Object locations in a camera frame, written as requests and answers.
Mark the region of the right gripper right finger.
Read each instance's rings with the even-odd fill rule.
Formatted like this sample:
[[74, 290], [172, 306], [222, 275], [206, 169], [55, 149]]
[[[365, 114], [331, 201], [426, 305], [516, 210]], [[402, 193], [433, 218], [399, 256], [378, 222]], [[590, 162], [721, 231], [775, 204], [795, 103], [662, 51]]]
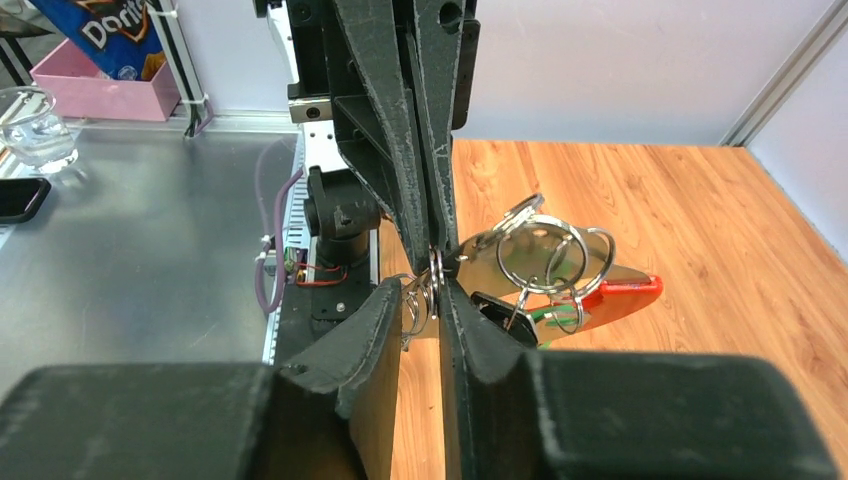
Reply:
[[834, 479], [797, 390], [750, 356], [537, 350], [441, 289], [451, 479]]

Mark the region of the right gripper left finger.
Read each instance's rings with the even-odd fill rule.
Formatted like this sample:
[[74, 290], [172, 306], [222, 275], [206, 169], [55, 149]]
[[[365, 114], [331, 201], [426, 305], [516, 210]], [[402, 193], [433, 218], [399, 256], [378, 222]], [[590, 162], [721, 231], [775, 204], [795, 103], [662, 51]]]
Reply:
[[387, 479], [400, 284], [278, 366], [31, 371], [1, 406], [5, 479]]

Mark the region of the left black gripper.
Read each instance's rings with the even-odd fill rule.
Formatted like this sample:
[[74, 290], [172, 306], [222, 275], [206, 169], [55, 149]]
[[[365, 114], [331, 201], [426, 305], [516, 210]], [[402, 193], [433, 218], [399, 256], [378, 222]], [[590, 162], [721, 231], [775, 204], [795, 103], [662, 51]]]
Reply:
[[468, 118], [473, 1], [288, 1], [293, 100], [327, 100], [345, 164], [395, 223], [414, 272], [458, 244], [453, 134]]

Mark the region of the red handled metal key organizer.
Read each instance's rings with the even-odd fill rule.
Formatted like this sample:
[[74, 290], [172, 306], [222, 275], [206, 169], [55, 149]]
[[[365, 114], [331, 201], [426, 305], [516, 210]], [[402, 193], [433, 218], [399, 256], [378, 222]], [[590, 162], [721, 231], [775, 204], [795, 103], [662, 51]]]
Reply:
[[410, 277], [403, 288], [404, 346], [437, 336], [437, 296], [450, 279], [470, 300], [474, 292], [483, 292], [529, 313], [573, 304], [586, 316], [577, 333], [623, 319], [659, 299], [662, 279], [617, 264], [617, 244], [609, 231], [543, 214], [543, 203], [542, 194], [532, 194], [491, 229], [451, 252], [432, 254], [430, 269]]

